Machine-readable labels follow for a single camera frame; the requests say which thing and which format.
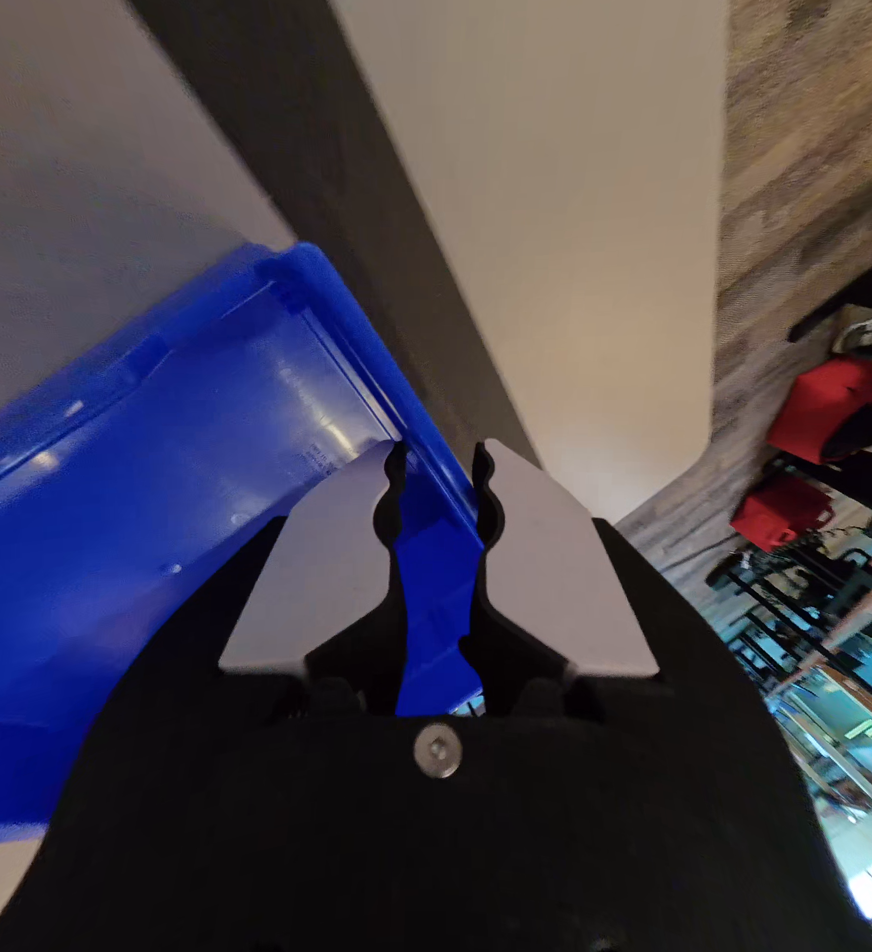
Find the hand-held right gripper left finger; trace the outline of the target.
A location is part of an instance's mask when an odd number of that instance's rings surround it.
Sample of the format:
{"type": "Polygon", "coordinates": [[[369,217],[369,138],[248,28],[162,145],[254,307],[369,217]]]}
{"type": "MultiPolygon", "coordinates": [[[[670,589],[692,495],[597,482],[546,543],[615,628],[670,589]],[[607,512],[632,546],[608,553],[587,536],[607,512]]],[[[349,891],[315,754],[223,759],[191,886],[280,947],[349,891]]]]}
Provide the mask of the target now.
{"type": "Polygon", "coordinates": [[[379,443],[292,508],[219,658],[221,672],[339,679],[394,715],[408,656],[396,542],[406,446],[379,443]]]}

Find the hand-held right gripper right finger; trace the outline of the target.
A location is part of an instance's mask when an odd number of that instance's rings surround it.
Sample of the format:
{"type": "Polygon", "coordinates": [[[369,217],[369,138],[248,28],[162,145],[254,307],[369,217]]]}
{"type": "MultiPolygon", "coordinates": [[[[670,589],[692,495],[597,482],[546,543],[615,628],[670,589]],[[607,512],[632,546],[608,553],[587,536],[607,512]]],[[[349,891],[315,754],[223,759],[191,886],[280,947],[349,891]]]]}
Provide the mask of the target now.
{"type": "Polygon", "coordinates": [[[499,441],[472,467],[476,568],[467,634],[486,714],[532,708],[585,712],[589,680],[648,681],[660,666],[595,519],[560,482],[499,441]]]}

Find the blue plastic bin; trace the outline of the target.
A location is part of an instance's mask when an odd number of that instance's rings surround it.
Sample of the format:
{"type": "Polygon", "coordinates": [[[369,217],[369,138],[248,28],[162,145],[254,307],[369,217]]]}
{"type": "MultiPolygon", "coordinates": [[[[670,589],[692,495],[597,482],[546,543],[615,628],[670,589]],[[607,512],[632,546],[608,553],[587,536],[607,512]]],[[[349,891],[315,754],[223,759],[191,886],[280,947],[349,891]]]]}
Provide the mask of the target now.
{"type": "Polygon", "coordinates": [[[407,447],[398,713],[481,690],[457,643],[482,545],[464,468],[323,251],[245,244],[0,411],[0,843],[42,837],[89,725],[271,519],[407,447]]]}

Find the glass display case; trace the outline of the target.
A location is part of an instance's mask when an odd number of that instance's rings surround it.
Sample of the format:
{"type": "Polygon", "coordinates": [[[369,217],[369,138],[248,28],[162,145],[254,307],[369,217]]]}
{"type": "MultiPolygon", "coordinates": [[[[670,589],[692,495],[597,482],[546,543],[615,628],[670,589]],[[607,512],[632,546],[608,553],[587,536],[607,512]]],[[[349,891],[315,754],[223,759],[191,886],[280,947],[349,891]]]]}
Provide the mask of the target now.
{"type": "Polygon", "coordinates": [[[848,891],[872,922],[872,692],[824,665],[765,703],[803,775],[848,891]]]}

